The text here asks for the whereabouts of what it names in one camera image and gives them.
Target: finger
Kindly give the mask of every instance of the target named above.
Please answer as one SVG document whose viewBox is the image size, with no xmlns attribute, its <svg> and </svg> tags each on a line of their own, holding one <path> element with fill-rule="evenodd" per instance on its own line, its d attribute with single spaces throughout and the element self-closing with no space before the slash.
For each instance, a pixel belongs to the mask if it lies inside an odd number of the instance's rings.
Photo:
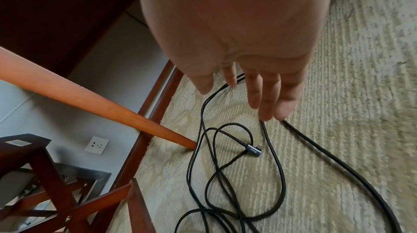
<svg viewBox="0 0 417 233">
<path fill-rule="evenodd" d="M 248 103 L 253 109 L 258 109 L 262 96 L 262 78 L 258 70 L 240 65 L 245 73 L 246 88 L 248 90 Z"/>
<path fill-rule="evenodd" d="M 294 110 L 300 100 L 306 74 L 307 67 L 294 73 L 281 74 L 281 90 L 274 112 L 277 120 L 285 120 Z"/>
<path fill-rule="evenodd" d="M 188 76 L 191 82 L 195 85 L 197 90 L 202 94 L 208 94 L 213 88 L 213 74 L 201 76 Z"/>
<path fill-rule="evenodd" d="M 238 83 L 237 75 L 236 75 L 236 66 L 235 63 L 223 63 L 220 65 L 222 69 L 223 76 L 225 77 L 226 83 L 231 87 L 236 86 Z"/>
<path fill-rule="evenodd" d="M 280 91 L 280 76 L 277 73 L 259 72 L 262 77 L 262 99 L 258 116 L 262 121 L 271 120 L 274 116 L 274 108 Z"/>
</svg>

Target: tangled cable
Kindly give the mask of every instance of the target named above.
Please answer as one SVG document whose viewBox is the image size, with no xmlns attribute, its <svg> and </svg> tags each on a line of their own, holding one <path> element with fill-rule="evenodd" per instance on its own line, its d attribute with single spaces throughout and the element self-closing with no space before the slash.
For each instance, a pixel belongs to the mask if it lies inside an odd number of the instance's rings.
<svg viewBox="0 0 417 233">
<path fill-rule="evenodd" d="M 244 74 L 239 75 L 238 76 L 238 83 L 243 81 L 244 79 L 245 79 Z M 261 154 L 261 148 L 254 146 L 253 136 L 252 136 L 251 131 L 247 127 L 245 127 L 245 126 L 243 126 L 239 123 L 227 123 L 227 124 L 224 124 L 224 125 L 220 126 L 219 128 L 210 127 L 208 129 L 206 129 L 205 124 L 204 124 L 204 118 L 203 118 L 205 107 L 218 93 L 220 93 L 222 90 L 224 90 L 227 87 L 228 87 L 227 84 L 223 85 L 219 90 L 217 90 L 215 93 L 213 93 L 211 96 L 209 96 L 204 101 L 204 103 L 201 107 L 201 121 L 200 121 L 199 134 L 198 134 L 198 138 L 197 138 L 197 147 L 196 147 L 196 149 L 194 150 L 194 152 L 191 156 L 191 159 L 190 159 L 190 162 L 189 162 L 189 165 L 188 165 L 188 169 L 187 169 L 187 177 L 186 177 L 186 181 L 187 181 L 189 191 L 190 191 L 191 196 L 193 197 L 194 201 L 197 203 L 198 208 L 192 209 L 192 210 L 186 212 L 178 220 L 178 223 L 175 227 L 174 233 L 177 233 L 180 223 L 188 215 L 193 214 L 193 213 L 201 213 L 206 233 L 209 233 L 209 225 L 207 223 L 207 216 L 206 215 L 209 215 L 212 218 L 214 218 L 214 220 L 219 223 L 220 227 L 223 228 L 223 230 L 226 233 L 238 233 L 236 228 L 234 227 L 234 225 L 231 223 L 230 217 L 233 218 L 233 219 L 239 220 L 240 228 L 241 228 L 242 233 L 246 233 L 245 223 L 248 225 L 248 227 L 252 230 L 253 233 L 260 233 L 259 230 L 257 230 L 256 227 L 253 225 L 253 222 L 254 221 L 259 221 L 259 220 L 262 220 L 264 218 L 267 218 L 267 217 L 271 216 L 272 214 L 274 214 L 275 212 L 278 211 L 278 209 L 281 207 L 282 203 L 284 202 L 285 192 L 287 190 L 286 183 L 285 183 L 284 171 L 282 169 L 281 163 L 279 162 L 277 154 L 275 153 L 275 150 L 274 150 L 274 148 L 271 144 L 271 141 L 269 140 L 269 135 L 268 135 L 268 132 L 266 130 L 265 123 L 263 121 L 261 121 L 261 128 L 262 128 L 266 143 L 267 143 L 267 145 L 268 145 L 268 147 L 269 147 L 269 149 L 272 153 L 272 156 L 273 156 L 273 158 L 275 160 L 275 163 L 277 165 L 277 168 L 278 168 L 278 172 L 279 172 L 279 176 L 280 176 L 280 180 L 281 180 L 281 191 L 280 191 L 279 198 L 278 198 L 277 202 L 275 203 L 275 205 L 270 210 L 268 210 L 264 213 L 261 213 L 261 214 L 256 215 L 256 216 L 246 216 L 240 208 L 240 204 L 239 204 L 239 200 L 236 196 L 236 192 L 233 189 L 233 187 L 232 187 L 231 183 L 229 182 L 228 178 L 226 177 L 226 175 L 223 173 L 223 170 L 225 168 L 227 168 L 228 166 L 232 165 L 237 159 L 239 159 L 240 157 L 242 157 L 245 154 L 249 153 L 249 154 L 253 154 L 255 156 L 259 156 Z M 385 214 L 385 216 L 388 220 L 388 223 L 390 225 L 390 228 L 392 229 L 392 232 L 393 233 L 401 233 L 402 232 L 401 228 L 400 228 L 400 225 L 398 223 L 398 220 L 395 217 L 394 213 L 392 212 L 391 208 L 384 201 L 384 199 L 381 197 L 381 195 L 370 185 L 370 183 L 368 183 L 367 180 L 364 179 L 364 177 L 362 177 L 360 174 L 358 174 L 355 170 L 353 170 L 346 163 L 344 163 L 343 161 L 338 159 L 336 156 L 334 156 L 333 154 L 331 154 L 330 152 L 328 152 L 327 150 L 325 150 L 324 148 L 319 146 L 317 143 L 315 143 L 311 139 L 309 139 L 307 136 L 305 136 L 303 133 L 298 131 L 296 128 L 294 128 L 292 125 L 290 125 L 288 122 L 283 121 L 282 123 L 284 124 L 284 126 L 287 129 L 291 130 L 292 132 L 297 134 L 300 138 L 302 138 L 305 141 L 307 141 L 308 143 L 310 143 L 313 147 L 315 147 L 321 153 L 328 156 L 330 159 L 332 159 L 337 164 L 339 164 L 341 167 L 343 167 L 347 172 L 349 172 L 358 182 L 360 182 L 368 190 L 368 192 L 371 194 L 371 196 L 378 203 L 378 205 L 380 206 L 380 208 L 382 209 L 382 211 L 384 212 L 384 214 Z M 242 128 L 249 135 L 250 143 L 246 144 L 245 142 L 239 140 L 235 136 L 225 132 L 223 129 L 227 126 L 238 126 L 238 127 Z M 209 139 L 209 136 L 207 134 L 208 131 L 214 131 L 212 144 L 210 143 L 210 139 Z M 217 137 L 218 133 L 221 133 L 221 134 L 224 134 L 224 135 L 228 136 L 229 138 L 236 141 L 238 144 L 242 145 L 245 149 L 241 153 L 236 155 L 233 159 L 231 159 L 228 163 L 226 163 L 222 166 L 218 165 L 217 153 L 216 153 L 216 137 Z M 205 207 L 201 203 L 201 201 L 197 197 L 197 195 L 194 192 L 194 190 L 192 188 L 192 185 L 191 185 L 192 169 L 193 169 L 194 162 L 195 162 L 195 159 L 197 157 L 197 154 L 200 151 L 201 144 L 203 142 L 204 137 L 207 141 L 208 150 L 210 152 L 213 164 L 215 166 L 215 173 L 208 180 L 207 185 L 205 186 L 205 191 L 204 191 L 204 198 L 205 198 L 205 201 L 206 201 L 208 207 Z M 222 188 L 226 197 L 228 198 L 231 206 L 236 210 L 235 213 L 232 212 L 232 211 L 225 210 L 223 208 L 217 207 L 209 201 L 208 189 L 210 187 L 211 182 L 215 178 L 217 178 L 217 180 L 219 182 L 219 185 Z"/>
</svg>

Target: dark wooden furniture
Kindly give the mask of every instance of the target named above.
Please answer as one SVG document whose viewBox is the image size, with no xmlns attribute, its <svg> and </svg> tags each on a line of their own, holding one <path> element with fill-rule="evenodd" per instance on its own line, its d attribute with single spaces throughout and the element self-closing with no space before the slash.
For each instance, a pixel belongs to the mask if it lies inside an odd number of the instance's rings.
<svg viewBox="0 0 417 233">
<path fill-rule="evenodd" d="M 0 46 L 66 77 L 133 0 L 0 0 Z"/>
<path fill-rule="evenodd" d="M 15 146 L 8 143 L 13 140 L 21 140 L 29 144 Z M 56 208 L 56 213 L 43 214 L 47 216 L 46 219 L 31 224 L 17 232 L 52 233 L 66 227 L 70 232 L 74 233 L 93 233 L 97 231 L 87 222 L 87 217 L 98 211 L 115 206 L 121 200 L 126 199 L 132 221 L 132 232 L 155 233 L 136 180 L 132 180 L 116 190 L 78 205 L 71 192 L 76 189 L 87 188 L 90 185 L 84 181 L 77 181 L 67 185 L 63 183 L 60 175 L 55 171 L 53 162 L 46 150 L 49 142 L 50 140 L 48 139 L 32 134 L 0 138 L 0 162 L 2 163 L 0 176 L 20 167 L 18 166 L 20 164 L 29 163 L 37 179 L 45 189 L 43 193 L 23 197 L 16 204 L 5 207 L 0 211 L 0 219 L 22 213 L 32 214 L 31 210 L 27 209 L 28 207 L 51 199 Z"/>
</svg>

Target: electrical socket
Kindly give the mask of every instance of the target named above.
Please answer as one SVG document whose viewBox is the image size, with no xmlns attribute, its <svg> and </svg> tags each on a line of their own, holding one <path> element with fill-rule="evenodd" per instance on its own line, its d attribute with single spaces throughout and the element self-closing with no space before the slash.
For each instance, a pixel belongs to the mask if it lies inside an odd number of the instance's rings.
<svg viewBox="0 0 417 233">
<path fill-rule="evenodd" d="M 101 155 L 108 143 L 109 140 L 93 136 L 93 138 L 88 143 L 85 151 Z"/>
</svg>

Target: beige carpet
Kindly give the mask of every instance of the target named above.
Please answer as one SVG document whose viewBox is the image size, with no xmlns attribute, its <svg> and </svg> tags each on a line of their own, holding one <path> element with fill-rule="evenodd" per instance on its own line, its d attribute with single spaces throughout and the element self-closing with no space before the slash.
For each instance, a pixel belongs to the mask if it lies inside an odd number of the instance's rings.
<svg viewBox="0 0 417 233">
<path fill-rule="evenodd" d="M 417 0 L 332 0 L 302 99 L 288 119 L 361 173 L 408 233 L 417 232 L 416 59 Z M 215 89 L 222 84 L 217 74 Z M 206 97 L 183 78 L 162 125 L 196 139 Z M 266 147 L 256 111 L 246 103 L 244 84 L 214 99 L 205 120 L 207 126 L 242 123 Z M 267 122 L 267 128 L 288 191 L 275 215 L 255 223 L 261 232 L 385 232 L 379 209 L 362 190 L 279 122 Z M 218 139 L 221 163 L 241 149 L 229 139 Z M 158 233 L 173 232 L 180 216 L 197 207 L 185 183 L 190 156 L 190 151 L 155 138 L 136 174 Z M 201 199 L 213 171 L 204 143 L 192 180 Z M 267 148 L 259 158 L 240 159 L 226 174 L 247 215 L 264 212 L 277 198 L 280 181 Z M 217 184 L 209 196 L 228 206 Z M 210 225 L 211 232 L 222 232 L 212 221 Z M 189 216 L 180 229 L 204 230 L 201 216 Z M 125 206 L 109 231 L 130 232 Z"/>
</svg>

